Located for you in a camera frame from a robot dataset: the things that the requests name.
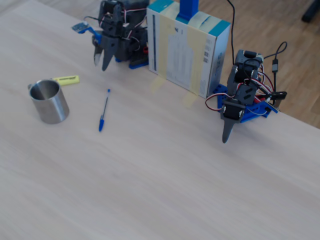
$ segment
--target cardboard box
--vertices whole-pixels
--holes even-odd
[[[149,70],[206,98],[220,83],[230,23],[201,11],[186,21],[179,11],[172,0],[148,6]]]

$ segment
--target parquet floor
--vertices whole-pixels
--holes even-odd
[[[26,0],[1,0],[0,14]],[[97,16],[100,0],[39,0],[68,15],[82,19]],[[305,123],[320,128],[320,14],[312,23],[301,17],[312,0],[232,0],[236,9],[234,48],[274,53],[279,44],[288,42],[278,56],[277,90],[287,91],[280,110]],[[226,0],[199,0],[199,10],[232,21],[232,8]],[[272,59],[264,66],[271,76]],[[222,83],[232,67],[230,45],[224,61]]]

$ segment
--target wooden table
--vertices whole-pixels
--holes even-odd
[[[320,239],[320,130],[271,114],[223,144],[204,99],[94,67],[77,22],[35,1],[0,17],[1,240]],[[42,123],[27,85],[70,75],[69,117]]]

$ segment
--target black power cable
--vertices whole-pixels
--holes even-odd
[[[251,76],[249,76],[249,75],[247,74],[246,70],[245,70],[245,66],[250,66],[250,65],[247,64],[247,62],[249,62],[249,61],[257,62],[259,65],[261,64],[261,62],[260,62],[258,59],[255,59],[255,58],[249,58],[249,59],[247,59],[247,60],[245,60],[245,61],[243,62],[243,71],[244,71],[244,74],[245,74],[245,76],[246,76],[248,79],[251,80]]]
[[[227,0],[233,9],[232,16],[232,27],[231,27],[231,48],[232,48],[232,65],[235,65],[235,50],[234,50],[234,25],[235,25],[235,17],[236,17],[236,9],[235,6],[231,3],[230,0]]]
[[[276,92],[276,90],[277,90],[277,73],[276,72],[274,72],[273,73],[273,88],[274,88],[274,92]]]
[[[279,51],[283,44],[285,44],[284,48],[281,51]],[[288,43],[286,41],[282,42],[274,54],[265,56],[264,59],[270,58],[272,56],[275,56],[274,59],[277,59],[278,54],[283,53],[287,49],[287,46],[288,46]]]
[[[100,18],[96,18],[96,17],[93,17],[93,16],[85,16],[85,17],[83,18],[83,20],[86,20],[86,19],[94,19],[94,20],[97,20],[98,22],[109,23],[108,21],[104,21],[104,20],[102,20],[102,19],[100,19]]]

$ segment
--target ballpoint pen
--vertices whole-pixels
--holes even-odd
[[[107,93],[107,95],[106,95],[106,100],[105,100],[105,105],[104,105],[103,114],[101,115],[101,118],[100,118],[99,132],[101,132],[101,131],[102,131],[102,128],[104,127],[104,123],[105,123],[104,117],[105,117],[105,112],[106,112],[106,107],[107,107],[107,102],[108,102],[109,95],[110,95],[110,89],[108,89],[108,93]]]

